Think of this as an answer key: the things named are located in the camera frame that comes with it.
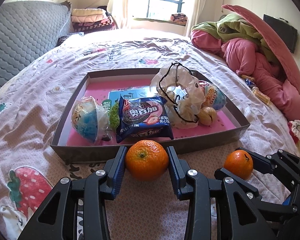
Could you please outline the orange tangerine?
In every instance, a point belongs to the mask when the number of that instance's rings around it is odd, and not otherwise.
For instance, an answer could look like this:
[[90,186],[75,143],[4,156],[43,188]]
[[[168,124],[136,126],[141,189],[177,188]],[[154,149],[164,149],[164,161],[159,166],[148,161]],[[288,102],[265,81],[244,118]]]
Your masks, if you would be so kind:
[[141,140],[125,155],[125,167],[139,181],[153,181],[162,176],[169,165],[166,150],[156,141]]
[[223,167],[239,178],[247,180],[253,172],[253,159],[247,151],[235,150],[228,154]]

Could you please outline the cream walnut ball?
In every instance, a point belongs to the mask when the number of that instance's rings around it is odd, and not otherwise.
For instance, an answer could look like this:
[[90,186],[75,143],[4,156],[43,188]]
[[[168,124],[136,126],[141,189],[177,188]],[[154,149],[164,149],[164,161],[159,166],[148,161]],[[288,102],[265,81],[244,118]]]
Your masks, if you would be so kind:
[[197,116],[202,125],[210,126],[217,118],[217,112],[212,107],[203,107]]

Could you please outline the blue oreo cookie packet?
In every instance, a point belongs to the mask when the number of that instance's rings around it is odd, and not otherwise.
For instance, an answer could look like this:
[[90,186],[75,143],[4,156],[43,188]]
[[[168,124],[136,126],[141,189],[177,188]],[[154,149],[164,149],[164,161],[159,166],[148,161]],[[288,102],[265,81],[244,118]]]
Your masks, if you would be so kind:
[[118,103],[119,125],[116,129],[116,142],[120,143],[128,137],[170,138],[174,139],[171,124],[162,96],[151,98],[124,99]]

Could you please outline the red white scrunchie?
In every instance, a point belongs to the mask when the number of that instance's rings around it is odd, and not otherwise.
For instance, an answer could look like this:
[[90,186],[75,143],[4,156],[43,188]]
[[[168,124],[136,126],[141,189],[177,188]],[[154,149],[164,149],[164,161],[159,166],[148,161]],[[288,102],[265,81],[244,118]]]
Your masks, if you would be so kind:
[[300,120],[289,121],[288,128],[293,141],[298,143],[300,140]]

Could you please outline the yellow wafer snack packet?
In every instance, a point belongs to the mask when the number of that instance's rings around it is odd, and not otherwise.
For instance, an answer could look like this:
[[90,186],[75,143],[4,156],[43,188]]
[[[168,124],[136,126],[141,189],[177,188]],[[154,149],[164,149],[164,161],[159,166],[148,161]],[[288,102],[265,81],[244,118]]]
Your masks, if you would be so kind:
[[254,96],[256,96],[259,100],[261,100],[264,104],[269,105],[271,103],[271,100],[268,96],[263,94],[258,87],[253,87],[252,88],[252,93]]

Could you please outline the blue orange surprise egg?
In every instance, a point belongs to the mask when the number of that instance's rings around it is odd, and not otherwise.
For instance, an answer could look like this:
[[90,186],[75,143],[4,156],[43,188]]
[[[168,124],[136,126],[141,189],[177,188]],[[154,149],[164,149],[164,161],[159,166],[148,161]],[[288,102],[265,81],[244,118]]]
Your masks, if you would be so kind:
[[202,107],[212,107],[218,111],[226,105],[226,96],[217,86],[204,80],[200,80],[199,85],[205,96]]

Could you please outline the orange biscuit snack packet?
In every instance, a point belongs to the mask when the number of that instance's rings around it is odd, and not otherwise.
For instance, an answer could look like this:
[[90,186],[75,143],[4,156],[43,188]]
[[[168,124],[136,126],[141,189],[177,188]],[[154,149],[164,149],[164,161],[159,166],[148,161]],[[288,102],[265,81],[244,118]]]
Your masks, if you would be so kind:
[[252,77],[252,76],[247,76],[247,75],[241,75],[241,78],[243,78],[243,79],[248,79],[248,80],[250,80],[251,82],[254,82],[255,81],[255,79]]

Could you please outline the blue white toy egg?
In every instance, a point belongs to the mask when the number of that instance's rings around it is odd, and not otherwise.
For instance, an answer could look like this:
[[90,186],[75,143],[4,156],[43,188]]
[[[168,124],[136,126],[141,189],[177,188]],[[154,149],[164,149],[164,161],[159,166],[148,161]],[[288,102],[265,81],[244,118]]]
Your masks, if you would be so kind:
[[71,123],[82,138],[95,144],[106,135],[109,116],[93,96],[83,97],[72,108]]

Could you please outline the black television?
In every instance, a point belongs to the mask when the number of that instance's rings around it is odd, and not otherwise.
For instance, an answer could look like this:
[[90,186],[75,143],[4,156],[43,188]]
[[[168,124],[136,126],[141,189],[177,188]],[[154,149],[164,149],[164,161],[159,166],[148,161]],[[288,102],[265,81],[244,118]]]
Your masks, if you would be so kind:
[[298,31],[291,26],[285,19],[274,18],[266,14],[263,15],[263,20],[270,25],[273,30],[281,37],[291,53],[294,54],[296,43],[298,40]]

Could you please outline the green blanket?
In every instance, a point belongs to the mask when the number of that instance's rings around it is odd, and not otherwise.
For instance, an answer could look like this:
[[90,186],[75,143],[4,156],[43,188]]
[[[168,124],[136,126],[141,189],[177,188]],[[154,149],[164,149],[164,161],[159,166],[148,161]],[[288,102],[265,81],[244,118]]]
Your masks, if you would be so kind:
[[269,62],[279,63],[263,36],[238,14],[228,14],[218,22],[203,22],[193,26],[191,37],[195,31],[208,33],[217,40],[228,42],[233,38],[243,38],[257,44]]

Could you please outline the folded cloth on sill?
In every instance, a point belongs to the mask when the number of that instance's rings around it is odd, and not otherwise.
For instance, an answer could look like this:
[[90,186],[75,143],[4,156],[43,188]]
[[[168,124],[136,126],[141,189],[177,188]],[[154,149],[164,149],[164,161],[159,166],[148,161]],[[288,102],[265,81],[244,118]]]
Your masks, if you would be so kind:
[[171,14],[170,22],[179,24],[179,25],[186,25],[187,24],[187,16],[182,13]]

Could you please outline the dark pillow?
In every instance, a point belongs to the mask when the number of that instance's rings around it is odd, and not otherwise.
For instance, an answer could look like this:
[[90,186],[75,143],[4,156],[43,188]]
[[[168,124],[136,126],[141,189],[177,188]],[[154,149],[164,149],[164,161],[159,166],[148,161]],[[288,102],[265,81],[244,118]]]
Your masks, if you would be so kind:
[[60,46],[63,42],[65,42],[71,36],[84,36],[84,32],[70,33],[65,36],[61,36],[57,39],[56,47]]

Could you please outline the right cream curtain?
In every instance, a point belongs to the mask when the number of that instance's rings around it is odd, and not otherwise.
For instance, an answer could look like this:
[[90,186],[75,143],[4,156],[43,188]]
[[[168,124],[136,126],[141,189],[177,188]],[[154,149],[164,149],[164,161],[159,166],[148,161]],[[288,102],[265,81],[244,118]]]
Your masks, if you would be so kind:
[[187,23],[184,30],[184,36],[189,37],[192,27],[198,24],[205,3],[206,0],[186,0],[185,13],[187,15]]

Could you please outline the cream curtain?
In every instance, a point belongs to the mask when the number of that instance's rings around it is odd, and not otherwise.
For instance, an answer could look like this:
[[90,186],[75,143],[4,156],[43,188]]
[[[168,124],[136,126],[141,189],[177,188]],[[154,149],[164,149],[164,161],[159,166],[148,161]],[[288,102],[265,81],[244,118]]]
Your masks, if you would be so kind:
[[107,11],[111,13],[119,29],[129,28],[133,18],[133,0],[109,0]]
[[184,36],[189,37],[192,27],[198,24],[205,3],[206,0],[186,0],[185,13],[187,15],[187,23],[184,30]]

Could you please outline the grey quilted headboard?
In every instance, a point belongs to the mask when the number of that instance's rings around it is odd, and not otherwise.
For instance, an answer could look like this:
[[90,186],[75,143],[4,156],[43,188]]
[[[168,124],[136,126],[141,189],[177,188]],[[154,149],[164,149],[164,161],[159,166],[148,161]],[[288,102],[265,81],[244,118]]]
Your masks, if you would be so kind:
[[20,1],[0,7],[0,88],[72,30],[71,3]]

